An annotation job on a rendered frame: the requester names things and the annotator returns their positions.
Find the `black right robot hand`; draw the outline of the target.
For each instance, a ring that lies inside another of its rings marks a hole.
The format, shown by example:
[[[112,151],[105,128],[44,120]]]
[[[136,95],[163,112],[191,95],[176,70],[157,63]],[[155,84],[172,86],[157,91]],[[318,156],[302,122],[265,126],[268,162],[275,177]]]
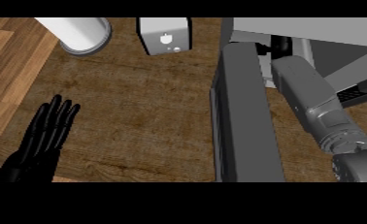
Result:
[[[293,55],[293,39],[286,36],[271,36],[271,46],[256,43],[256,52],[259,55],[271,54],[272,59]]]

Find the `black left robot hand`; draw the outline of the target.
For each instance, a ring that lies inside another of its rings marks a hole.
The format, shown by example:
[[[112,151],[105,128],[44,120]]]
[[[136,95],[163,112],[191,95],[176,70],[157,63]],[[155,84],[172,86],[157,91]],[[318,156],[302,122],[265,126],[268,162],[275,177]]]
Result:
[[[80,105],[56,94],[43,103],[27,126],[19,149],[0,167],[0,182],[47,183],[53,180],[61,151]]]

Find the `grey toaster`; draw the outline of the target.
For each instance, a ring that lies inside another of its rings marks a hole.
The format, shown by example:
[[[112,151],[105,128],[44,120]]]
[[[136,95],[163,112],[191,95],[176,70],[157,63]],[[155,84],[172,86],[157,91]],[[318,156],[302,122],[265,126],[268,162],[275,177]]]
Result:
[[[192,48],[192,21],[188,17],[138,17],[136,33],[149,55]]]

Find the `white cylinder on grey base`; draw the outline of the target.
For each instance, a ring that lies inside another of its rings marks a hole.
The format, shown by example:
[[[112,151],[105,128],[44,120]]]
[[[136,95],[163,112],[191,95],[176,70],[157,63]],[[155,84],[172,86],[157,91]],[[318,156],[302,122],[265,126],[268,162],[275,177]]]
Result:
[[[96,53],[112,37],[112,26],[104,17],[38,17],[35,19],[61,41],[67,53]]]

